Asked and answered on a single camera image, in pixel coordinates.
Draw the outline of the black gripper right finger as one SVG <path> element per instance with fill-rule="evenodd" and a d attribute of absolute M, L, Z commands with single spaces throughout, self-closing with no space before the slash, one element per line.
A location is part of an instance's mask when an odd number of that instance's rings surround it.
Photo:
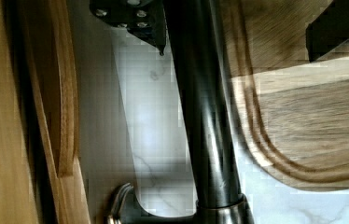
<path fill-rule="evenodd" d="M 306 48 L 314 62 L 344 42 L 349 42 L 349 0 L 332 0 L 329 6 L 308 25 Z"/>

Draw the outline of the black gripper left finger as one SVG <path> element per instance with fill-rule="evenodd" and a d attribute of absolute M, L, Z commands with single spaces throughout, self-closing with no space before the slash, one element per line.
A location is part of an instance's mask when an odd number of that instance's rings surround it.
<path fill-rule="evenodd" d="M 125 29 L 164 55 L 166 22 L 162 0 L 90 0 L 89 7 L 96 18 Z"/>

